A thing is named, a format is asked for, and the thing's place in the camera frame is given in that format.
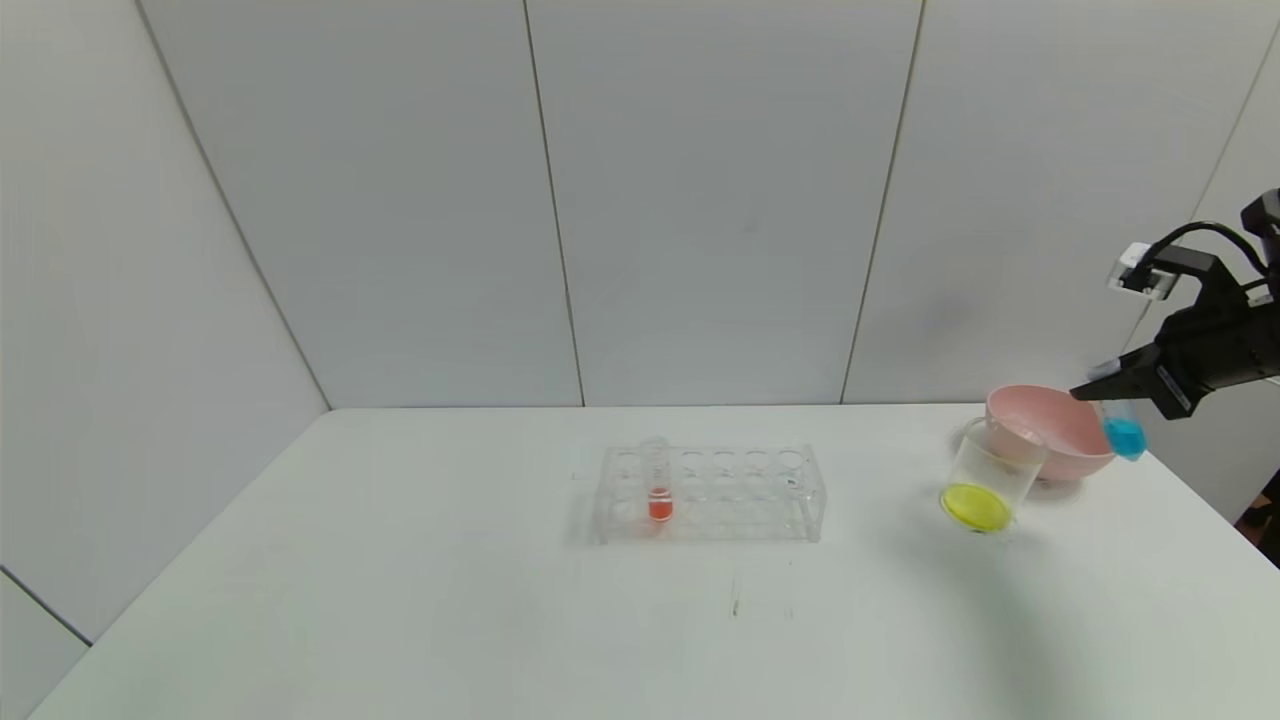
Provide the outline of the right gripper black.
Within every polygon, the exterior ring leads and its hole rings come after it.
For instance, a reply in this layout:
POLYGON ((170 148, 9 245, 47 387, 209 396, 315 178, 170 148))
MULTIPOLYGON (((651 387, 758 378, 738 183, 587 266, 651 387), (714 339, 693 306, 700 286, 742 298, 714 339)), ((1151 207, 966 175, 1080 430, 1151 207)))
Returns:
POLYGON ((1276 304, 1201 306, 1167 316, 1152 342, 1094 364, 1069 389, 1080 401, 1151 400, 1164 418, 1185 419, 1208 395, 1279 374, 1276 304))

